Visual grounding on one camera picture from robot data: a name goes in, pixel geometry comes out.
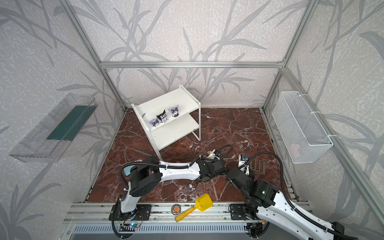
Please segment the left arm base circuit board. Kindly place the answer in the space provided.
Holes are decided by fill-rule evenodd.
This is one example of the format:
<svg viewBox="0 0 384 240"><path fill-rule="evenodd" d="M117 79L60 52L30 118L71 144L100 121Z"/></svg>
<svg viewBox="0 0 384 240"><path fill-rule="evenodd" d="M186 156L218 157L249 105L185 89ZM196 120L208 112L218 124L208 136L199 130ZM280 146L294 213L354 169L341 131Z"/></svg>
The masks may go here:
<svg viewBox="0 0 384 240"><path fill-rule="evenodd" d="M141 223L124 223L120 225L121 232L135 232L142 224Z"/></svg>

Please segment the purple kuromi figure black bow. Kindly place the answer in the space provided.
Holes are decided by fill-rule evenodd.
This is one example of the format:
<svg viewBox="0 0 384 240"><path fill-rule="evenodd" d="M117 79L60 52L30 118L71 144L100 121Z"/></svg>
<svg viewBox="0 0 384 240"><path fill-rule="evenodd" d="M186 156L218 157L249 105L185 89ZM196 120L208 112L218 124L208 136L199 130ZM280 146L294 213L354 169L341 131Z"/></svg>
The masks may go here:
<svg viewBox="0 0 384 240"><path fill-rule="evenodd" d="M158 118L155 118L155 119L153 119L153 120L151 120L150 122L149 122L149 124L152 126L152 127L157 127L159 124L160 124L160 122L159 122L159 119Z"/></svg>

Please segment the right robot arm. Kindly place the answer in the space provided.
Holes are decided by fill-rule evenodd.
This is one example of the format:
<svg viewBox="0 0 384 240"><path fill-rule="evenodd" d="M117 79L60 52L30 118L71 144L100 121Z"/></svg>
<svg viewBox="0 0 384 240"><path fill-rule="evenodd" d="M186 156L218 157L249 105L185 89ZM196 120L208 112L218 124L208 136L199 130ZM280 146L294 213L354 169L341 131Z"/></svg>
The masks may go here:
<svg viewBox="0 0 384 240"><path fill-rule="evenodd" d="M264 181L255 180L249 165L260 155L270 155L280 166L281 190ZM284 191L284 165L274 153L261 152L249 158L239 156L239 166L226 175L227 181L241 191L246 201L243 204L245 215L271 223L300 240L356 240L357 237L344 234L344 226L324 221L299 205L293 203Z"/></svg>

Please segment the purple striped bow kuromi figure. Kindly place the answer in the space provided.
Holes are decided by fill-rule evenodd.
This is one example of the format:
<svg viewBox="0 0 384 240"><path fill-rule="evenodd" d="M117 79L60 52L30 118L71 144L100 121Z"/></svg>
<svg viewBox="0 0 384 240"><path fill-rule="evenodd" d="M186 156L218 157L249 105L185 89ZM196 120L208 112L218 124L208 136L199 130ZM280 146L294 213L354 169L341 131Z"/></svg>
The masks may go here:
<svg viewBox="0 0 384 240"><path fill-rule="evenodd" d="M171 113L172 117L174 117L174 118L178 117L179 116L179 106L176 105L175 107L170 108L169 112Z"/></svg>

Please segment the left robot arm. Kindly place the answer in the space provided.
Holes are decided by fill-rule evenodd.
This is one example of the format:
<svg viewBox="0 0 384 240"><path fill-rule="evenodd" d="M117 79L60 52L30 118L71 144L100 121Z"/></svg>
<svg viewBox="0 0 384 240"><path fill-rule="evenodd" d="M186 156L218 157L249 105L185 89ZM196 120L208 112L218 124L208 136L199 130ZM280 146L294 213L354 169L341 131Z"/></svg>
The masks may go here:
<svg viewBox="0 0 384 240"><path fill-rule="evenodd" d="M196 157L190 163L167 163L160 161L157 156L151 156L141 162L122 165L119 177L125 185L124 194L113 205L109 220L132 220L140 212L137 206L140 198L150 193L159 183L191 180L198 184L226 175L228 169L225 167L224 158L232 150L232 145L225 145L209 152L207 157Z"/></svg>

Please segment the black hooded kuromi figure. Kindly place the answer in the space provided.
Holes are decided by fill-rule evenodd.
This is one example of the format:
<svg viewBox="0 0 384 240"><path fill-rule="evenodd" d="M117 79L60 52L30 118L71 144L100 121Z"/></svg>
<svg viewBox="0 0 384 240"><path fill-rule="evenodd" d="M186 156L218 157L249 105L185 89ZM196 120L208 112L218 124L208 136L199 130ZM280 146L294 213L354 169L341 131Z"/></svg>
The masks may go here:
<svg viewBox="0 0 384 240"><path fill-rule="evenodd" d="M168 117L167 117L167 114L166 114L166 110L163 110L163 112L159 115L157 115L157 118L158 120L161 122L161 123L167 123L168 122Z"/></svg>

